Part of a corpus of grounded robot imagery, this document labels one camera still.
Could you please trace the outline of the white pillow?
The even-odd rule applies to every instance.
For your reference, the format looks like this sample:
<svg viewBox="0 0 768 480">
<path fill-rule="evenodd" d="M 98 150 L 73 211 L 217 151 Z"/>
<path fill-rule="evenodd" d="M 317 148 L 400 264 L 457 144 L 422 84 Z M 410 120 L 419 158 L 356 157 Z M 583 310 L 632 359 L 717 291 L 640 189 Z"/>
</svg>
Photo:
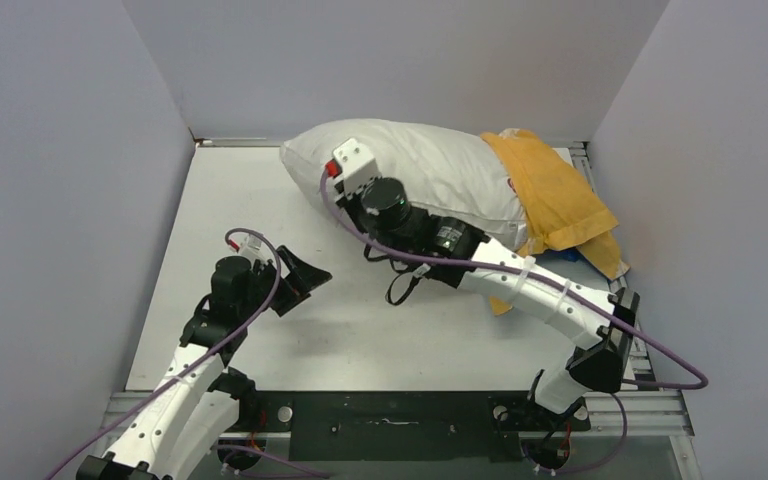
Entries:
<svg viewBox="0 0 768 480">
<path fill-rule="evenodd" d="M 492 148 L 476 135 L 433 125 L 345 119 L 283 142 L 280 161 L 321 213 L 326 212 L 319 193 L 324 166 L 350 138 L 370 148 L 380 172 L 399 179 L 413 204 L 468 222 L 512 250 L 525 245 L 524 208 Z"/>
</svg>

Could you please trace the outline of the yellow and blue pillowcase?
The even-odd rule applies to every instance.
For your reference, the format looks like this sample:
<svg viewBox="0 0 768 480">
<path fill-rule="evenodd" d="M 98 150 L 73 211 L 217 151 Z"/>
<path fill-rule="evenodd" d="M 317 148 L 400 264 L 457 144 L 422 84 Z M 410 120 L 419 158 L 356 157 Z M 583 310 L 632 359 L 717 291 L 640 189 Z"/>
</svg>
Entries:
<svg viewBox="0 0 768 480">
<path fill-rule="evenodd" d="M 617 218 L 552 147 L 524 129 L 486 132 L 480 138 L 507 171 L 524 208 L 526 239 L 518 254 L 573 248 L 611 281 L 630 270 L 612 233 Z"/>
</svg>

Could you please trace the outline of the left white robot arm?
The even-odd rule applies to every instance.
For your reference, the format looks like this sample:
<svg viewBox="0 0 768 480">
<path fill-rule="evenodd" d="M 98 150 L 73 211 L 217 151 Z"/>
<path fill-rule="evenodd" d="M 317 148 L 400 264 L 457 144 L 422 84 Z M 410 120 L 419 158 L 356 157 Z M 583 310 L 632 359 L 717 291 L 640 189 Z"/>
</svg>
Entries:
<svg viewBox="0 0 768 480">
<path fill-rule="evenodd" d="M 161 383 L 77 478 L 188 478 L 222 433 L 249 428 L 260 413 L 254 381 L 230 365 L 246 322 L 268 309 L 288 313 L 331 278 L 285 246 L 240 247 L 218 260 Z"/>
</svg>

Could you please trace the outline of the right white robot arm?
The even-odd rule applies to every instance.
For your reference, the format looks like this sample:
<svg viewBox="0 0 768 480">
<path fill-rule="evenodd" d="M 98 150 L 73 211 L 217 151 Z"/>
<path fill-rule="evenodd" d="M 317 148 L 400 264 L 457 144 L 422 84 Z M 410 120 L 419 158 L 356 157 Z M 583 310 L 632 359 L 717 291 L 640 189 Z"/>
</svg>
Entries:
<svg viewBox="0 0 768 480">
<path fill-rule="evenodd" d="M 318 190 L 349 233 L 416 280 L 500 299 L 571 342 L 570 356 L 540 370 L 529 389 L 525 414 L 533 425 L 549 428 L 584 394 L 616 394 L 625 384 L 636 294 L 582 285 L 471 224 L 416 207 L 394 178 L 370 178 L 347 191 L 343 179 L 322 175 Z"/>
</svg>

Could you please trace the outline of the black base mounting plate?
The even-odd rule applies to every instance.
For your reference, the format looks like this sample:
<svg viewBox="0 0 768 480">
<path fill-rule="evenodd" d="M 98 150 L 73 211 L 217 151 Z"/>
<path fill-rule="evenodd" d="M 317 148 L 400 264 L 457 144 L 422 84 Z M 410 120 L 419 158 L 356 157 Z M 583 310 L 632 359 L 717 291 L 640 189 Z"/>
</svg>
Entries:
<svg viewBox="0 0 768 480">
<path fill-rule="evenodd" d="M 585 403 L 553 414 L 525 391 L 261 391 L 263 432 L 286 433 L 297 461 L 515 460 L 519 443 L 587 432 Z"/>
</svg>

